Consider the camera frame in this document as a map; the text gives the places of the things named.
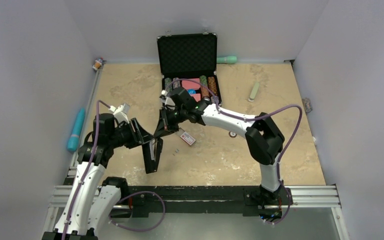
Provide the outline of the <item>black stapler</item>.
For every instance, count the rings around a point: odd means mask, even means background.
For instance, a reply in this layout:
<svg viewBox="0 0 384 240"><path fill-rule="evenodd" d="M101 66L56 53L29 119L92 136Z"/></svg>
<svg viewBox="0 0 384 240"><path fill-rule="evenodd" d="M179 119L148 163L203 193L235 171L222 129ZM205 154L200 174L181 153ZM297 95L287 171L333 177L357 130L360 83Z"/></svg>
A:
<svg viewBox="0 0 384 240"><path fill-rule="evenodd" d="M155 173L158 170L161 153L163 150L164 141L161 138L143 144L142 155L146 174Z"/></svg>

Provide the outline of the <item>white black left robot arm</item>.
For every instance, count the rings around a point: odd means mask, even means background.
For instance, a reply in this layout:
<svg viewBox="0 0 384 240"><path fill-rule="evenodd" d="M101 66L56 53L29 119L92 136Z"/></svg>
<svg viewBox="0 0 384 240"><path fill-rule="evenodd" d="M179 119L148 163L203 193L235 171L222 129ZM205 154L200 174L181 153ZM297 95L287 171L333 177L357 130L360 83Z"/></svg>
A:
<svg viewBox="0 0 384 240"><path fill-rule="evenodd" d="M111 113L96 115L93 130L78 150L78 165L66 205L56 225L44 232L42 239L97 240L113 206L129 199L128 184L122 177L107 177L99 185L114 150L147 148L153 138L135 118L118 120Z"/></svg>

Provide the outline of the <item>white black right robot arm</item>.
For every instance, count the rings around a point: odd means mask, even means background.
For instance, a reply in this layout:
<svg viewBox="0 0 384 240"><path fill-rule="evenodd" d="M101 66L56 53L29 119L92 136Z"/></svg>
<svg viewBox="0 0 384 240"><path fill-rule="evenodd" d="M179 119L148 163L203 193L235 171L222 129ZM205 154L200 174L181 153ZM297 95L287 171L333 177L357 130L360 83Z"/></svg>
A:
<svg viewBox="0 0 384 240"><path fill-rule="evenodd" d="M240 115L206 99L196 101L183 87L171 92L162 90L159 98L162 108L155 138L178 132L179 124L185 121L232 132L246 140L250 155L259 163L262 200L272 204L280 198L282 180L278 163L285 137L270 116L264 112L258 116Z"/></svg>

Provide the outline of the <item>pale green stapler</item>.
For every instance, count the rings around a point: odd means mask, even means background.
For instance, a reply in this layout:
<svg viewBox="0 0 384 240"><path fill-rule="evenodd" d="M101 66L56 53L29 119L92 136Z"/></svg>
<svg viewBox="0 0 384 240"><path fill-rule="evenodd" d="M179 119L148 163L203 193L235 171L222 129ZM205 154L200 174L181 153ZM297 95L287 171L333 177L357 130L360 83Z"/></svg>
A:
<svg viewBox="0 0 384 240"><path fill-rule="evenodd" d="M249 94L249 97L248 97L248 101L249 102L254 102L255 98L256 98L256 95L259 91L259 88L260 88L260 82L259 81L256 81L251 89L251 92Z"/></svg>

